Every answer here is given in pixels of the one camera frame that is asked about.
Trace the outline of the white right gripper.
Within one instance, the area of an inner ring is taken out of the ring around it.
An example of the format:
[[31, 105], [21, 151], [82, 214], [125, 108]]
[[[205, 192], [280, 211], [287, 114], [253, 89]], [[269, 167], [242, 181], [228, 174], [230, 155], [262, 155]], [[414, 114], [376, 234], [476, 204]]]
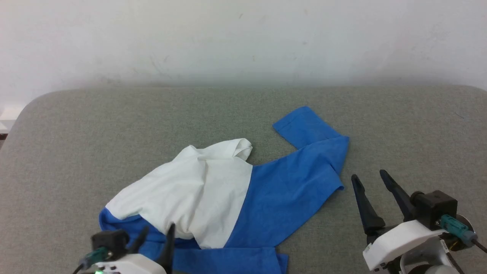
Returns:
[[373, 271], [389, 263], [396, 264], [400, 272], [412, 271], [419, 263], [431, 265], [436, 272], [449, 267], [449, 251], [440, 238], [446, 231], [432, 231], [414, 220], [416, 208], [411, 203], [410, 196], [386, 170], [381, 169], [379, 173], [386, 189], [393, 194], [404, 223], [380, 236], [379, 232], [385, 228], [385, 222], [375, 212], [359, 177], [356, 174], [351, 176], [355, 201], [368, 244], [363, 251], [368, 269]]

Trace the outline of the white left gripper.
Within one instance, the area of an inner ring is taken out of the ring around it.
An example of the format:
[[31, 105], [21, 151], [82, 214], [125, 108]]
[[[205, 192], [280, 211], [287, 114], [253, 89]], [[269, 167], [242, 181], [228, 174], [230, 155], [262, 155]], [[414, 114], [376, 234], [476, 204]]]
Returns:
[[129, 254], [114, 261], [95, 263], [82, 274], [172, 274], [175, 246], [175, 227], [172, 223], [166, 233], [164, 248], [155, 261], [138, 254], [144, 244], [149, 227], [144, 226], [140, 234], [129, 246]]

